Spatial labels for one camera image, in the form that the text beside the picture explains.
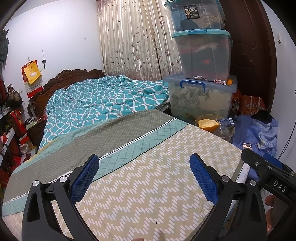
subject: smartphone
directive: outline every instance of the smartphone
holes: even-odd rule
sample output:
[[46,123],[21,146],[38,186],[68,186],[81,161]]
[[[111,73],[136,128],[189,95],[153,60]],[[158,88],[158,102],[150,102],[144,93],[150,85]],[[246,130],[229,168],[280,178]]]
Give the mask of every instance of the smartphone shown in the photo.
[[252,150],[252,144],[250,144],[250,143],[243,143],[243,144],[242,144],[242,148],[243,148],[243,149],[248,148],[248,149]]

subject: bed sheet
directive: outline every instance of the bed sheet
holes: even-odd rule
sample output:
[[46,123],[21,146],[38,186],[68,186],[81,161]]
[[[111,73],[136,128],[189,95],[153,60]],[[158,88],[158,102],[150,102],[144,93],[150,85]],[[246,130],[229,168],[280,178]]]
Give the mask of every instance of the bed sheet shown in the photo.
[[[8,183],[3,220],[21,240],[23,210],[33,181],[49,183],[69,175],[91,154],[100,168],[76,207],[96,237],[184,240],[211,210],[190,167],[198,153],[207,165],[245,182],[241,150],[213,134],[157,110],[132,113],[57,137],[19,166]],[[71,234],[55,201],[63,233]]]
[[154,109],[168,97],[167,83],[132,80],[124,75],[88,79],[59,89],[48,101],[39,149],[77,128]]

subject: storage box label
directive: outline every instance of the storage box label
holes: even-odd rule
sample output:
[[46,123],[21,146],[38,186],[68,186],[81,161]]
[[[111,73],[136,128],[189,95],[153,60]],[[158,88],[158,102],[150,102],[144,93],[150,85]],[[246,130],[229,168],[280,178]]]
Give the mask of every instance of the storage box label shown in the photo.
[[184,6],[184,10],[185,10],[187,19],[200,18],[200,14],[198,13],[196,5]]

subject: leaf patterned curtain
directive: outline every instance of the leaf patterned curtain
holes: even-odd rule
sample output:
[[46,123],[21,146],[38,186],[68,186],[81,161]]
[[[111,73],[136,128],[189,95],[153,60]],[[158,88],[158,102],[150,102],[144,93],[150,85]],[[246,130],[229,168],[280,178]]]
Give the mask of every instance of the leaf patterned curtain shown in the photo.
[[182,72],[165,0],[97,0],[104,70],[157,81]]

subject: human hand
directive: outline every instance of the human hand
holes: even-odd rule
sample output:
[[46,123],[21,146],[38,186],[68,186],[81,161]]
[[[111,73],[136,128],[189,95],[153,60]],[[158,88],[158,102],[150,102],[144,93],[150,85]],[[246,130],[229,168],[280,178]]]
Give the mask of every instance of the human hand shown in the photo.
[[[274,206],[274,200],[275,200],[275,197],[274,195],[269,195],[265,198],[264,202],[267,206],[270,206],[270,207],[273,207]],[[269,209],[267,212],[266,212],[266,224],[267,224],[267,233],[269,234],[272,229],[273,229],[273,226],[272,226],[272,221],[271,221],[271,214],[272,214],[272,211],[273,211],[273,208]]]

